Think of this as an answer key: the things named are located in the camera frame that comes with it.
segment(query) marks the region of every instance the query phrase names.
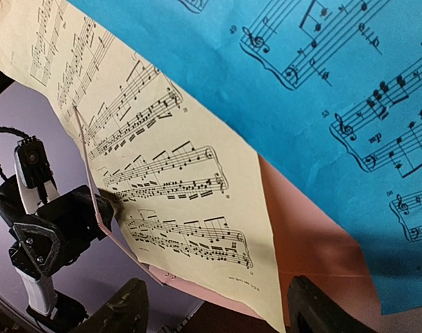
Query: purple surface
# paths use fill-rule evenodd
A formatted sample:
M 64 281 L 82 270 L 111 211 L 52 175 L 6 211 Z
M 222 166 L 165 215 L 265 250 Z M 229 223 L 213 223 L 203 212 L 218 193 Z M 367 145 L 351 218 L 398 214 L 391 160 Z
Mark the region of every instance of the purple surface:
M 44 142 L 61 194 L 87 184 L 85 168 L 76 145 L 41 94 L 17 83 L 9 87 L 0 96 L 0 126 L 18 128 L 29 135 L 36 135 Z M 0 135 L 0 163 L 8 177 L 14 173 L 13 151 L 16 143 L 16 137 Z M 116 224 L 114 234 L 124 242 Z M 0 218 L 0 294 L 25 312 L 26 290 L 8 257 L 12 243 L 8 227 Z M 75 264 L 56 273 L 53 281 L 58 291 L 81 302 L 91 314 L 133 277 L 144 280 L 148 286 L 149 328 L 152 330 L 158 330 L 163 324 L 178 325 L 201 303 L 181 291 L 159 286 L 109 239 L 94 241 Z

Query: treble clef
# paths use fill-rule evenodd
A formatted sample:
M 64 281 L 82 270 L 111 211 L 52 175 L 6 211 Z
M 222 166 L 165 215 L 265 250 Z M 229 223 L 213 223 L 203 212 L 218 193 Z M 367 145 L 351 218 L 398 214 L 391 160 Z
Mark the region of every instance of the treble clef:
M 350 126 L 350 125 L 345 125 L 343 123 L 343 119 L 341 118 L 341 116 L 336 113 L 335 114 L 335 120 L 337 120 L 340 124 L 340 132 L 349 137 L 349 139 L 351 141 L 355 141 L 357 139 L 357 135 L 354 133 L 354 129 Z
M 263 47 L 264 53 L 268 53 L 271 50 L 271 48 L 265 43 L 265 40 L 263 39 L 263 37 L 261 36 L 254 37 L 251 31 L 249 31 L 249 29 L 246 28 L 245 26 L 242 27 L 242 30 L 243 30 L 243 33 L 249 38 L 249 41 L 251 42 L 251 45 L 254 48 L 259 49 Z
M 402 196 L 397 194 L 397 208 L 404 213 L 404 215 L 408 215 L 410 213 L 409 206 L 403 202 Z

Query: yellow sheet music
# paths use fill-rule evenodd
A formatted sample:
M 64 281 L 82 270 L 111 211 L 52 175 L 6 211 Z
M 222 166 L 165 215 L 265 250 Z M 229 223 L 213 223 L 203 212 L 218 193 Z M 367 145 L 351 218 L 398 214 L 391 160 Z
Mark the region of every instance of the yellow sheet music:
M 142 262 L 284 332 L 257 155 L 236 133 L 65 0 L 1 2 L 0 70 L 43 93 L 79 148 L 80 111 L 94 180 Z

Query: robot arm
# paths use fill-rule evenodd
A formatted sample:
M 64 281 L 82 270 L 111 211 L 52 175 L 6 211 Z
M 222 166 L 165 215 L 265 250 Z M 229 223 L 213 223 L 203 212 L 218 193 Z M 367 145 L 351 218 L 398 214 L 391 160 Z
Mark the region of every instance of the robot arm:
M 68 332 L 86 319 L 87 312 L 53 288 L 52 275 L 105 234 L 96 223 L 86 185 L 59 195 L 40 140 L 19 142 L 15 173 L 0 186 L 0 216 L 16 240 L 9 255 L 28 292 L 27 312 L 55 332 Z M 112 206 L 100 196 L 96 199 L 110 229 Z

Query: blue sheet music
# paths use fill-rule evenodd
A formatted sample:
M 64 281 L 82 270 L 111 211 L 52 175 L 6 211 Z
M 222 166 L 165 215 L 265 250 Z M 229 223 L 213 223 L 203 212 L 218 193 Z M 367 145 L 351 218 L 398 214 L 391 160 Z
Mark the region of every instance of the blue sheet music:
M 362 246 L 383 313 L 422 305 L 422 0 L 71 0 Z

